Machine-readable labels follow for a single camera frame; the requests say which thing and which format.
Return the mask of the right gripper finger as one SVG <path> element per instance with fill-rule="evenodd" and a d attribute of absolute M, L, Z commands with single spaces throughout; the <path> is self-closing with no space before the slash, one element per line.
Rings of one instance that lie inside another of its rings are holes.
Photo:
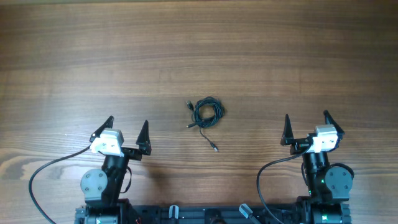
<path fill-rule="evenodd" d="M 280 144 L 282 146 L 286 146 L 286 145 L 292 145 L 293 143 L 294 143 L 294 134 L 292 131 L 292 125 L 290 122 L 289 115 L 286 114 L 285 121 L 284 121 L 284 130 L 282 133 Z"/>
<path fill-rule="evenodd" d="M 343 136 L 345 135 L 345 132 L 343 129 L 338 125 L 338 123 L 332 118 L 331 114 L 328 112 L 328 110 L 325 110 L 323 112 L 324 118 L 325 118 L 325 124 L 332 124 L 336 131 L 337 131 L 337 136 L 338 140 L 342 140 Z"/>

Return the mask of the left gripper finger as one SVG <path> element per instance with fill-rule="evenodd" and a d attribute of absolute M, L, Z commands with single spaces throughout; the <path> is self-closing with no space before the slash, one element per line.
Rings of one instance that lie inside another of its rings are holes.
<path fill-rule="evenodd" d="M 144 155 L 151 155 L 152 146 L 149 137 L 149 122 L 145 120 L 142 129 L 137 137 L 136 145 L 138 146 L 140 152 Z"/>
<path fill-rule="evenodd" d="M 93 142 L 106 128 L 112 128 L 114 123 L 114 116 L 110 116 L 96 131 L 90 136 L 90 142 Z"/>

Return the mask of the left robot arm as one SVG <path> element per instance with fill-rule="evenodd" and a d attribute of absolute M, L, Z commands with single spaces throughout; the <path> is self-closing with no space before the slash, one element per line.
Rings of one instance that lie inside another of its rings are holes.
<path fill-rule="evenodd" d="M 76 209 L 75 223 L 122 224 L 141 223 L 142 218 L 128 199 L 119 196 L 130 160 L 140 161 L 151 155 L 149 122 L 144 121 L 136 140 L 136 148 L 124 147 L 121 130 L 113 128 L 114 117 L 110 116 L 90 136 L 89 149 L 104 155 L 101 168 L 87 171 L 81 178 L 80 187 L 85 196 L 85 206 Z"/>

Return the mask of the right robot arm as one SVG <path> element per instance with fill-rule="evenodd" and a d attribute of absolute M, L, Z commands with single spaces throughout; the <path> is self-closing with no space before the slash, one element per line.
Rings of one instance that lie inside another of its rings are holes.
<path fill-rule="evenodd" d="M 342 163 L 330 163 L 328 153 L 339 147 L 345 132 L 325 110 L 325 124 L 315 127 L 305 138 L 295 138 L 290 118 L 285 116 L 280 144 L 290 146 L 292 156 L 301 156 L 302 174 L 308 197 L 300 196 L 295 203 L 292 223 L 351 223 L 347 201 L 353 186 L 354 171 Z"/>

